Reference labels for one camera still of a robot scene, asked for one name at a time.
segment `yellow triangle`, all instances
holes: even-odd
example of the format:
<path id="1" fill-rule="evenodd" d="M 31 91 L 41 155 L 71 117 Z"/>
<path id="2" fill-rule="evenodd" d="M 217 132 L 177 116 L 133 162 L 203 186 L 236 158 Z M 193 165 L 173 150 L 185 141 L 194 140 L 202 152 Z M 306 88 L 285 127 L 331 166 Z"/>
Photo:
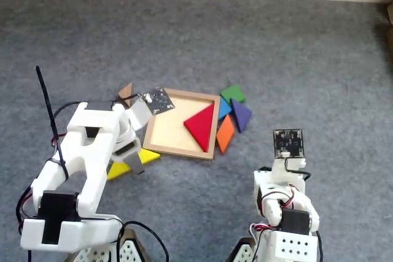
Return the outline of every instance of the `yellow triangle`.
<path id="1" fill-rule="evenodd" d="M 150 150 L 145 150 L 141 148 L 139 152 L 139 158 L 141 159 L 142 164 L 146 164 L 153 160 L 159 159 L 161 155 L 159 153 L 151 152 Z"/>
<path id="2" fill-rule="evenodd" d="M 128 171 L 131 171 L 131 168 L 126 163 L 113 162 L 107 178 L 108 180 L 112 180 Z"/>

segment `red triangle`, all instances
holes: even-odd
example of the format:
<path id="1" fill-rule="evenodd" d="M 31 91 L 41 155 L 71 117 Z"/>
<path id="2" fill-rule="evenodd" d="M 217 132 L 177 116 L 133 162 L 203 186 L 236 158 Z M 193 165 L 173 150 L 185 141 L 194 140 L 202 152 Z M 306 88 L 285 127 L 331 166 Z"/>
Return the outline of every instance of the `red triangle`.
<path id="1" fill-rule="evenodd" d="M 209 148 L 213 110 L 214 104 L 211 104 L 184 121 L 184 126 L 190 131 L 191 135 L 195 138 L 204 152 L 207 152 Z"/>

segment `wooden tray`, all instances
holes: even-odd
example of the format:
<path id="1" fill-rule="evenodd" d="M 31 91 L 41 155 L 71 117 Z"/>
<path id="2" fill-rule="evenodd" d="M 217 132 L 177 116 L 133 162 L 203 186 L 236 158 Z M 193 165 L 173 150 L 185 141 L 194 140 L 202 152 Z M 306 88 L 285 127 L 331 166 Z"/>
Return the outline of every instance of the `wooden tray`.
<path id="1" fill-rule="evenodd" d="M 147 125 L 143 148 L 173 155 L 213 159 L 220 96 L 165 88 L 175 108 L 154 116 Z M 204 152 L 184 121 L 214 103 L 209 148 Z"/>

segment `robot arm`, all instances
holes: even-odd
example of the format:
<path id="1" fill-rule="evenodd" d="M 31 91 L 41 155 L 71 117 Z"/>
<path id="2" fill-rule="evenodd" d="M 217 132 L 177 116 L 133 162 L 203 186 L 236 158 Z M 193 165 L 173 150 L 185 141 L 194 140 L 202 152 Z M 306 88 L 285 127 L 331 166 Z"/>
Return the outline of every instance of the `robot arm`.
<path id="1" fill-rule="evenodd" d="M 153 115 L 142 98 L 134 105 L 128 110 L 121 104 L 114 104 L 112 110 L 91 110 L 87 102 L 78 105 L 60 150 L 69 175 L 86 172 L 84 187 L 80 193 L 57 191 L 66 181 L 57 150 L 31 184 L 36 217 L 23 221 L 22 248 L 73 253 L 117 240 L 121 220 L 96 210 L 110 160 L 129 164 L 134 173 L 143 172 L 134 126 L 142 128 Z"/>
<path id="2" fill-rule="evenodd" d="M 254 240 L 237 245 L 227 261 L 248 256 L 256 262 L 316 262 L 319 215 L 305 195 L 302 131 L 275 130 L 276 159 L 272 168 L 254 171 L 254 198 L 258 212 L 267 224 L 250 226 Z"/>

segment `circuit board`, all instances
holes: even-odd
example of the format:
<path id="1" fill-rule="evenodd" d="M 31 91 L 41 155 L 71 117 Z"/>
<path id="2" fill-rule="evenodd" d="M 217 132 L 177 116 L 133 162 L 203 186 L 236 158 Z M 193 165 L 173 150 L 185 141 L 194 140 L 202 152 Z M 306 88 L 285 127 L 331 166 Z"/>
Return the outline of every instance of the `circuit board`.
<path id="1" fill-rule="evenodd" d="M 301 129 L 273 130 L 274 155 L 282 158 L 282 152 L 289 152 L 289 158 L 304 158 L 303 133 Z"/>
<path id="2" fill-rule="evenodd" d="M 171 98 L 162 87 L 150 90 L 143 97 L 153 116 L 174 109 Z"/>

